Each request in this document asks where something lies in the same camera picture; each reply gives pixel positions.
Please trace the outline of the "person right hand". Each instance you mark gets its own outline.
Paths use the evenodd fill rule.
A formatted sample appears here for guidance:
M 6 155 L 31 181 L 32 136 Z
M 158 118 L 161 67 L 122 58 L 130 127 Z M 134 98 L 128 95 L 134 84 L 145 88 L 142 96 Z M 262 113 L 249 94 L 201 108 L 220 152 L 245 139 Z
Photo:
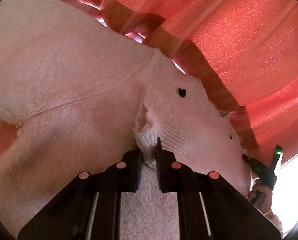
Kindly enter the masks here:
M 248 194 L 248 200 L 252 201 L 256 198 L 256 195 L 260 193 L 259 198 L 256 200 L 255 206 L 259 209 L 266 217 L 272 217 L 274 215 L 272 211 L 272 190 L 266 185 L 255 184 L 252 190 Z

